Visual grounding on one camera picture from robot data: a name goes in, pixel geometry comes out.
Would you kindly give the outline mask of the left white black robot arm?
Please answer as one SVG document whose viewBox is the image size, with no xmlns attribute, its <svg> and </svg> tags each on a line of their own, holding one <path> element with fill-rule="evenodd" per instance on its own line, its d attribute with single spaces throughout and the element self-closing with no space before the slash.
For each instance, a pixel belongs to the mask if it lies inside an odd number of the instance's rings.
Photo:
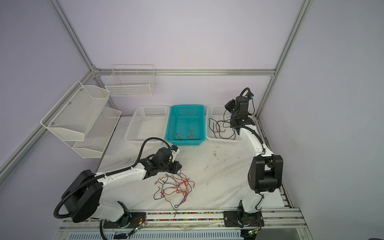
<svg viewBox="0 0 384 240">
<path fill-rule="evenodd" d="M 98 219 L 102 239 L 106 238 L 103 222 L 111 222 L 121 229 L 130 226 L 133 217 L 126 205 L 122 201 L 107 201 L 103 195 L 125 184 L 145 180 L 158 173 L 176 174 L 181 170 L 182 165 L 176 161 L 180 150 L 175 145 L 166 144 L 155 154 L 142 158 L 146 143 L 157 139 L 151 137 L 143 142 L 132 165 L 109 172 L 82 171 L 63 193 L 54 209 L 54 218 L 70 218 L 74 223 Z"/>
</svg>

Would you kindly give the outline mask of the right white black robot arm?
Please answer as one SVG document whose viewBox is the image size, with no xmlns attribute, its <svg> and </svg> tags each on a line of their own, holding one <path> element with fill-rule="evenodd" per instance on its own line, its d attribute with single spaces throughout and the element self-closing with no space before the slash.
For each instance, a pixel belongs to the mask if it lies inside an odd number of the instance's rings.
<svg viewBox="0 0 384 240">
<path fill-rule="evenodd" d="M 249 102 L 253 102 L 250 88 L 244 88 L 240 95 L 228 102 L 225 108 L 231 113 L 230 127 L 248 144 L 254 154 L 248 171 L 248 184 L 252 190 L 250 194 L 239 202 L 237 207 L 238 227 L 245 226 L 244 217 L 250 216 L 262 227 L 261 209 L 266 197 L 282 185 L 283 159 L 274 155 L 253 127 L 256 125 L 249 113 Z"/>
</svg>

